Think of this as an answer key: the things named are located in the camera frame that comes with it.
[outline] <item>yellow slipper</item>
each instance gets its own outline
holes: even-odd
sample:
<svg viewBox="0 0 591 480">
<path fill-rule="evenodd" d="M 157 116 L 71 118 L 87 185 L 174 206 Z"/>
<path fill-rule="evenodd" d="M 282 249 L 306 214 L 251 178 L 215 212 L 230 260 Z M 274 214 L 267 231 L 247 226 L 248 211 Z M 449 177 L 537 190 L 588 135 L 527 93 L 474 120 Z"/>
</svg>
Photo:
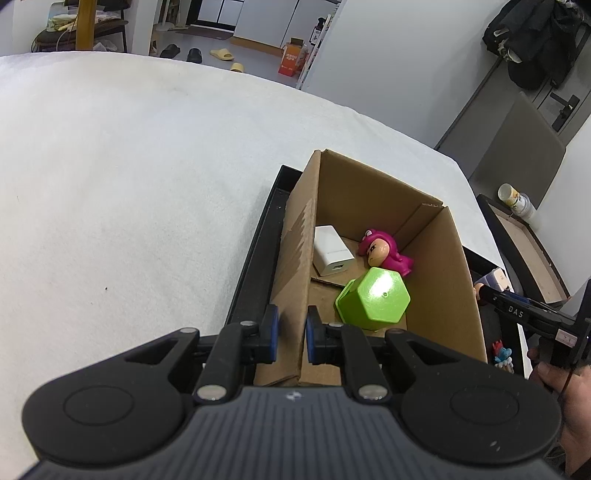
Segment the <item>yellow slipper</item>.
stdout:
<svg viewBox="0 0 591 480">
<path fill-rule="evenodd" d="M 217 59 L 232 61 L 234 60 L 234 55 L 232 55 L 227 48 L 220 48 L 219 50 L 211 50 L 210 55 L 213 55 Z"/>
<path fill-rule="evenodd" d="M 230 72 L 244 73 L 244 65 L 238 62 L 232 63 L 232 66 L 230 67 Z"/>
</svg>

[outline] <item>slipper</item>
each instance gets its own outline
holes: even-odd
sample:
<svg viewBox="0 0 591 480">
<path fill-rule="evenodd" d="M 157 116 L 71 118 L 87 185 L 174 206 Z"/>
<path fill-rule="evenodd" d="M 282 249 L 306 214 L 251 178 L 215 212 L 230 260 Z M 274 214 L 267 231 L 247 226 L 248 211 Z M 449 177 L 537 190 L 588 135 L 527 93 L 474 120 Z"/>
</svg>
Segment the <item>slipper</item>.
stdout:
<svg viewBox="0 0 591 480">
<path fill-rule="evenodd" d="M 181 49 L 178 48 L 174 43 L 171 43 L 168 47 L 166 47 L 162 53 L 160 53 L 161 59 L 173 59 L 179 53 L 181 53 Z"/>
<path fill-rule="evenodd" d="M 230 67 L 230 72 L 244 73 L 244 65 L 238 62 L 232 63 L 232 66 Z"/>
<path fill-rule="evenodd" d="M 189 55 L 187 55 L 187 61 L 191 63 L 201 63 L 203 61 L 201 50 L 198 48 L 191 48 L 191 50 L 189 50 Z"/>
<path fill-rule="evenodd" d="M 212 50 L 209 52 L 210 55 L 213 55 L 217 59 L 232 61 L 234 60 L 234 55 L 232 55 L 227 48 L 220 48 L 219 50 Z"/>
</svg>

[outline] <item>orange box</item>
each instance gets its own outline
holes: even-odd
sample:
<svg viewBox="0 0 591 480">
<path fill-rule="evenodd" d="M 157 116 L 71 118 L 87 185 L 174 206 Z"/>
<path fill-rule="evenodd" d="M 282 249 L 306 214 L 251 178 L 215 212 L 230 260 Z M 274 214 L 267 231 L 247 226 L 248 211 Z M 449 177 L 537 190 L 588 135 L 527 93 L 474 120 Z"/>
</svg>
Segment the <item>orange box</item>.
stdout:
<svg viewBox="0 0 591 480">
<path fill-rule="evenodd" d="M 299 38 L 292 38 L 291 42 L 285 45 L 283 58 L 279 66 L 279 73 L 293 77 L 296 72 L 297 60 L 300 56 L 304 41 Z"/>
</svg>

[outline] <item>toy face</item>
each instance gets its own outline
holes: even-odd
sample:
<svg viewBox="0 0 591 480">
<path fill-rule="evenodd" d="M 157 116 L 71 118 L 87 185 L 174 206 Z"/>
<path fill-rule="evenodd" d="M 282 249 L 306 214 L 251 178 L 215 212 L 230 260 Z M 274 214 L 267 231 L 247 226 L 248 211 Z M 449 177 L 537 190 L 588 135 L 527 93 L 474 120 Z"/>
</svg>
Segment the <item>toy face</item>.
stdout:
<svg viewBox="0 0 591 480">
<path fill-rule="evenodd" d="M 390 246 L 385 240 L 377 238 L 368 248 L 368 264 L 370 267 L 379 267 L 390 253 Z"/>
</svg>

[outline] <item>bed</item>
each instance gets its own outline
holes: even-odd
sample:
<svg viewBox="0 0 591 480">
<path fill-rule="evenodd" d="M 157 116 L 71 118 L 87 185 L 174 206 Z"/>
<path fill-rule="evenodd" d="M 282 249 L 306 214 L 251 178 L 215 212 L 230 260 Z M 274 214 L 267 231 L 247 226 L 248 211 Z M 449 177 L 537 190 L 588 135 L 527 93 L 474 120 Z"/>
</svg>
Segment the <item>bed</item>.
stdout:
<svg viewBox="0 0 591 480">
<path fill-rule="evenodd" d="M 40 384 L 183 326 L 217 333 L 282 164 L 329 148 L 440 198 L 499 252 L 444 155 L 248 74 L 129 54 L 0 59 L 0 478 Z"/>
</svg>

